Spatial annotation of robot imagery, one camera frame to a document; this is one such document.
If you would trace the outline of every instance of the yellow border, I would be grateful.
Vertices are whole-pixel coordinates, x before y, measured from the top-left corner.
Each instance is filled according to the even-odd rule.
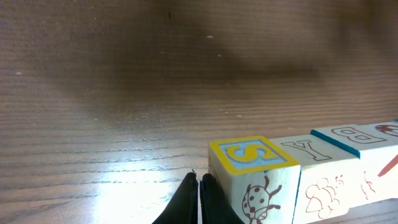
[[[248,167],[248,168],[244,168],[244,169],[235,169],[235,167],[234,167],[234,165],[232,165],[230,159],[228,159],[226,154],[223,153],[222,149],[220,148],[220,144],[234,143],[234,142],[240,142],[240,141],[250,141],[250,140],[264,141],[266,144],[268,144],[269,147],[271,147],[273,150],[278,152],[287,161],[280,162],[278,164]],[[250,136],[250,137],[245,137],[245,138],[235,138],[235,139],[213,141],[213,142],[210,142],[209,145],[210,145],[210,148],[213,150],[213,152],[217,155],[218,159],[220,160],[222,165],[225,167],[225,169],[234,175],[247,174],[247,173],[252,173],[252,172],[259,172],[259,171],[264,171],[264,170],[272,170],[272,169],[278,169],[278,168],[283,168],[283,167],[300,165],[299,162],[297,162],[291,155],[287,154],[285,151],[283,151],[281,148],[276,146],[274,143],[272,143],[269,139],[265,138],[264,136]]]

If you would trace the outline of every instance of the wood grain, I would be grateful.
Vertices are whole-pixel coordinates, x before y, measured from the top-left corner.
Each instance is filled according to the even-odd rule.
[[[212,139],[396,119],[398,29],[281,2],[1,1],[0,223],[150,223]],[[322,223],[396,223],[397,206]]]

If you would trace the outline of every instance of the row of blocks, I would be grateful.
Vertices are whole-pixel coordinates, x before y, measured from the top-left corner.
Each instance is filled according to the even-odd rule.
[[[210,143],[209,173],[244,223],[310,223],[398,197],[398,123]]]

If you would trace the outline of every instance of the red drawing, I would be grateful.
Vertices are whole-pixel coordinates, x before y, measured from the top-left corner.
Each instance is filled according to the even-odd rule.
[[[269,179],[267,176],[264,177],[266,179],[265,187],[256,185],[251,186],[248,185],[246,189],[246,194],[243,197],[242,201],[242,210],[245,216],[250,219],[250,224],[255,220],[257,224],[261,224],[263,220],[265,220],[268,216],[268,210],[273,208],[280,209],[280,205],[270,205],[269,201],[271,198],[278,193],[282,186],[269,193],[267,188],[269,185]]]
[[[365,183],[361,183],[361,189],[362,192],[365,194],[366,200],[369,200],[368,194],[371,193],[370,191],[372,191],[373,193],[376,193],[376,191],[372,188],[372,182],[366,180],[366,171],[363,172],[363,179],[365,180]]]
[[[311,156],[313,156],[312,159],[315,161],[324,161],[327,159],[331,159],[330,156],[324,156],[324,155],[320,154],[319,152],[317,152],[316,150],[314,150],[310,143],[311,143],[310,140],[301,140],[301,141],[297,141],[297,143],[296,142],[284,142],[284,143],[281,143],[281,145],[290,146],[290,147],[299,149],[301,151],[304,151],[304,152],[310,154]]]
[[[377,175],[378,177],[384,176],[388,173],[394,166],[398,164],[398,155],[396,155]]]
[[[340,201],[335,197],[338,191],[344,187],[344,182],[338,180],[338,177],[335,179],[335,188],[328,186],[329,181],[326,178],[322,178],[316,185],[311,185],[307,188],[305,195],[310,199],[306,209],[307,213],[318,212],[319,218],[327,218],[332,210],[340,206]]]
[[[376,130],[380,131],[381,133],[398,137],[398,126],[395,126],[395,125],[377,125],[374,128],[376,128]]]
[[[352,127],[335,128],[332,129],[331,132],[360,144],[371,144],[375,142],[387,141],[387,139],[374,137]]]

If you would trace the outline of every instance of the alphabet block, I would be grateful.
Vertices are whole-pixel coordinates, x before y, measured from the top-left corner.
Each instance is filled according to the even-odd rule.
[[[293,224],[310,223],[348,212],[347,194],[356,187],[359,159],[310,134],[271,139],[301,165]]]
[[[299,163],[262,136],[211,142],[215,176],[244,223],[292,223]]]
[[[393,176],[397,169],[391,170],[398,161],[398,138],[394,130],[385,127],[395,124],[347,124],[311,131],[314,136],[360,158],[358,190],[350,194],[352,207],[396,197]]]

